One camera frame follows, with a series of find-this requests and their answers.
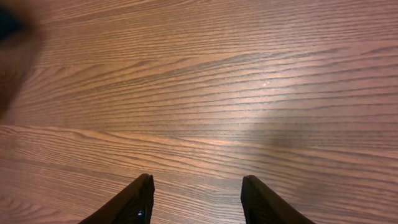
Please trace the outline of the black shorts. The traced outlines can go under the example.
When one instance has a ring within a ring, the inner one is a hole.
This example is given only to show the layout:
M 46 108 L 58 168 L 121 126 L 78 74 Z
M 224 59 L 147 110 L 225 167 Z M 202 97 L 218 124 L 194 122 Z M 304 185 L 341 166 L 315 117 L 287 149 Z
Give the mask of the black shorts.
M 0 23 L 1 42 L 24 29 L 24 24 L 21 20 L 4 6 L 1 6 Z

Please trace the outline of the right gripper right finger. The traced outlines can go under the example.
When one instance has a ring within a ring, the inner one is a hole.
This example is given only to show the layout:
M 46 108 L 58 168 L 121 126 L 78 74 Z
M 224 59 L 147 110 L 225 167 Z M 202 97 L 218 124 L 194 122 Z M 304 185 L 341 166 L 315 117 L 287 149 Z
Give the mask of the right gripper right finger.
M 246 224 L 315 224 L 254 175 L 243 177 L 241 203 Z

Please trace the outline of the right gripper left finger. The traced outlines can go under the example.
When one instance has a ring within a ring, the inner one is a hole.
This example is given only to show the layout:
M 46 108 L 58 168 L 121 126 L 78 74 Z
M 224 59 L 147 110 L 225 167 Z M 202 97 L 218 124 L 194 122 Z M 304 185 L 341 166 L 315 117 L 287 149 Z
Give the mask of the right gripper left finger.
M 150 224 L 154 178 L 142 174 L 79 224 Z

